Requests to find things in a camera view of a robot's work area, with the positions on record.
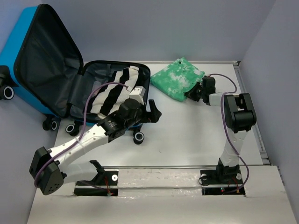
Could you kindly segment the green white garment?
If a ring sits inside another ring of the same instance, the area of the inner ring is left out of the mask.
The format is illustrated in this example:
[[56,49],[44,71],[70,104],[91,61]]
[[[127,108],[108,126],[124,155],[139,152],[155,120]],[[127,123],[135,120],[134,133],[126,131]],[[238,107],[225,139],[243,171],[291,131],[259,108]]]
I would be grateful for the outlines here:
[[204,71],[182,57],[152,75],[150,83],[170,98],[182,102],[186,99],[185,93],[200,82],[204,75]]

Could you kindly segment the black white striped blanket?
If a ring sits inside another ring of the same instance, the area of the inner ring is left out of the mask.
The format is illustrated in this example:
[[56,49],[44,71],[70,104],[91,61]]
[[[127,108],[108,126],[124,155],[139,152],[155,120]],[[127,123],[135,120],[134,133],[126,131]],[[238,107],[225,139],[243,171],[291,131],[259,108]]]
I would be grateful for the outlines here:
[[103,119],[117,111],[120,104],[129,97],[129,91],[126,87],[134,88],[139,77],[140,70],[135,66],[113,72],[111,82],[124,84],[124,86],[110,84],[99,89],[90,99],[87,112],[96,114],[100,119]]

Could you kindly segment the blue hard-shell suitcase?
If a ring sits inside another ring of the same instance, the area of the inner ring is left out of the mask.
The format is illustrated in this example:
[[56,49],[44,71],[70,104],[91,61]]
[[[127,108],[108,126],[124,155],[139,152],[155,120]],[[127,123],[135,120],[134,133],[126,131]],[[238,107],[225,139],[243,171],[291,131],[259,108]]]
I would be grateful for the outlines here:
[[46,119],[44,130],[56,130],[57,119],[71,118],[65,131],[76,136],[83,124],[100,118],[88,113],[90,99],[126,67],[140,70],[136,86],[150,86],[150,69],[140,63],[95,60],[82,55],[55,9],[48,4],[25,8],[0,53],[0,98],[19,96]]

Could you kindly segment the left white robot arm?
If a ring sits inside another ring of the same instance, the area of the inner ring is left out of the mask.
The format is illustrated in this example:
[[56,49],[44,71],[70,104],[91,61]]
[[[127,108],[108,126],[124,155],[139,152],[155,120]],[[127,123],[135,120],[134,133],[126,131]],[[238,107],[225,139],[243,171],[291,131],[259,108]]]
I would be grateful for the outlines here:
[[144,105],[129,98],[117,111],[101,119],[79,137],[57,147],[37,149],[29,168],[35,187],[46,196],[70,182],[101,183],[105,170],[96,160],[83,164],[73,162],[91,150],[123,136],[133,125],[157,123],[162,113],[152,99],[149,100],[149,107],[150,111],[147,111]]

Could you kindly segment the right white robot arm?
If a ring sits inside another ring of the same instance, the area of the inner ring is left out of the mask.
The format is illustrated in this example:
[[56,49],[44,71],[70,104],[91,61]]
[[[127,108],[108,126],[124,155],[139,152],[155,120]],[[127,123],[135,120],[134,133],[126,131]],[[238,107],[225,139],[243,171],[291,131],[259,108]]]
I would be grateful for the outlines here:
[[229,184],[236,180],[242,186],[249,179],[249,167],[241,157],[241,149],[248,132],[256,124],[256,112],[249,93],[216,93],[214,87],[194,86],[185,93],[194,101],[203,100],[206,105],[220,106],[221,119],[226,136],[223,153],[214,170],[202,170],[199,184]]

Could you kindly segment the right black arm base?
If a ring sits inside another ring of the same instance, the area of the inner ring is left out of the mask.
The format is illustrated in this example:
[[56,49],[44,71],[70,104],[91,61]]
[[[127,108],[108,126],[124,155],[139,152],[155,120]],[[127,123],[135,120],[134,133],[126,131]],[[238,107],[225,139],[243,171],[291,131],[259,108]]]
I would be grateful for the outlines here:
[[202,186],[203,196],[245,195],[239,165],[235,167],[217,165],[215,169],[201,170],[198,183]]

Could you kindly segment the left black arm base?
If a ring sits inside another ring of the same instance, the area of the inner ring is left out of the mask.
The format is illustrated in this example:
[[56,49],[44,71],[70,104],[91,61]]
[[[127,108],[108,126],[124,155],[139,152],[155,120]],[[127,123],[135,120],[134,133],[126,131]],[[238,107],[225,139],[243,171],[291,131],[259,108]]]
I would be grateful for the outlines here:
[[76,196],[118,196],[119,170],[108,169],[91,181],[78,181],[75,184]]

